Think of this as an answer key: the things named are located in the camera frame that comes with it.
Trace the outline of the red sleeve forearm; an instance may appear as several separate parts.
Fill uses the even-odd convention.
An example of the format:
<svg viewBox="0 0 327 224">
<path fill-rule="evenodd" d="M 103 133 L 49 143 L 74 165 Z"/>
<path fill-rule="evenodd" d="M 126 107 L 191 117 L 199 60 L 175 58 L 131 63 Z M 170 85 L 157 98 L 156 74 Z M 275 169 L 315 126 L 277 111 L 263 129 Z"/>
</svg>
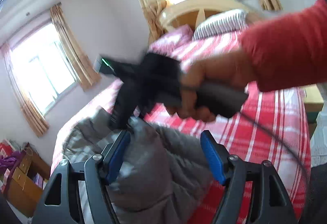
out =
<svg viewBox="0 0 327 224">
<path fill-rule="evenodd" d="M 326 82 L 326 1 L 252 26 L 239 43 L 261 92 Z"/>
</svg>

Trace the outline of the person right hand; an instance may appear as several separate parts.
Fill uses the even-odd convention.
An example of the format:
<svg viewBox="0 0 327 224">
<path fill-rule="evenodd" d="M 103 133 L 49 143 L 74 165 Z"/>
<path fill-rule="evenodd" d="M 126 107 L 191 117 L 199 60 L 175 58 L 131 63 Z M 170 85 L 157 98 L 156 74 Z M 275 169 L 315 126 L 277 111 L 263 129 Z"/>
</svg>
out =
<svg viewBox="0 0 327 224">
<path fill-rule="evenodd" d="M 181 83 L 189 87 L 198 87 L 203 82 L 224 83 L 234 88 L 244 88 L 257 77 L 251 60 L 242 49 L 222 53 L 204 60 L 197 60 L 182 77 Z M 216 115 L 206 107 L 195 109 L 197 95 L 191 90 L 181 92 L 182 107 L 166 107 L 170 115 L 177 114 L 181 119 L 192 118 L 206 123 L 213 122 Z"/>
</svg>

